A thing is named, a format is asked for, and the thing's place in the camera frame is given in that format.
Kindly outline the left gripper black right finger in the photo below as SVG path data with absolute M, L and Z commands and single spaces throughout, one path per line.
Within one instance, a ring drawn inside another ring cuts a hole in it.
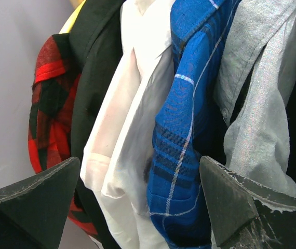
M 200 178 L 219 248 L 296 248 L 296 198 L 240 176 L 214 159 Z

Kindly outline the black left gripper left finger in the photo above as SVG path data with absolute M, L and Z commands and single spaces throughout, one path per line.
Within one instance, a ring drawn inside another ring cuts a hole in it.
M 80 162 L 71 157 L 0 189 L 0 249 L 58 248 Z

